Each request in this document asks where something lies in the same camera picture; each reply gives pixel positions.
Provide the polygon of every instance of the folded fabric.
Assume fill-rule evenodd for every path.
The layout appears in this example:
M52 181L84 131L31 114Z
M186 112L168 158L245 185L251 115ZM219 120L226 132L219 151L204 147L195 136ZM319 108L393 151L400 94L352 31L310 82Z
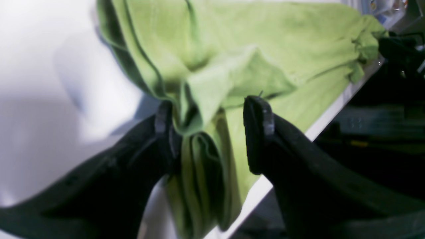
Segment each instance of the folded fabric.
M173 103L182 171L167 190L181 238L226 230L258 179L247 164L247 95L302 131L378 56L385 29L329 3L98 0L100 29L126 75Z

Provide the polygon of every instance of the black plastic claw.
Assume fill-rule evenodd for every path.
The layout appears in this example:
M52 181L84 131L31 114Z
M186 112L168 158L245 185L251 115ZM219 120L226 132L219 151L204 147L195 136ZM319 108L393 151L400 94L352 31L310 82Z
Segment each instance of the black plastic claw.
M180 162L171 110L162 103L113 147L34 198L0 209L0 229L28 239L135 239L154 185Z
M424 237L424 201L344 167L294 125L271 115L266 101L245 99L249 168L273 184L290 238Z

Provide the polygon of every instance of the fabric fold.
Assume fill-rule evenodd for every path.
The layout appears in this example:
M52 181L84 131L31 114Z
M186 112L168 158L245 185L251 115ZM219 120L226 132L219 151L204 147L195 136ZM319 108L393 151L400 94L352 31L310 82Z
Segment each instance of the fabric fold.
M97 0L100 31L126 75L173 103L182 171L167 191L181 238L226 230L258 179L247 164L244 98L305 132L362 67L385 29L342 4Z

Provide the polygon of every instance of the white surface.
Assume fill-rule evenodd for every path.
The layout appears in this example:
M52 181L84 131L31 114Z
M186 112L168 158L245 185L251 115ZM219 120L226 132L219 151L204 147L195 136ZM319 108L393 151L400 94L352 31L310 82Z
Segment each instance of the white surface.
M158 102L125 78L96 25L95 0L0 0L0 206L38 193L155 111ZM310 128L310 139L356 89ZM231 228L207 238L229 238L271 188L260 178ZM141 239L177 238L163 187L140 231Z

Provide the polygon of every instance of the green cloth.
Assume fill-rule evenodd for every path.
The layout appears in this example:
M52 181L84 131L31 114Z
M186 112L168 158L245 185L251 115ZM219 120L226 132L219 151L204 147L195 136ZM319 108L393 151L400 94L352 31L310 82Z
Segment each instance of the green cloth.
M305 132L378 56L385 29L329 3L98 0L100 30L126 75L173 103L182 171L167 190L181 238L226 230L258 179L249 171L247 95Z

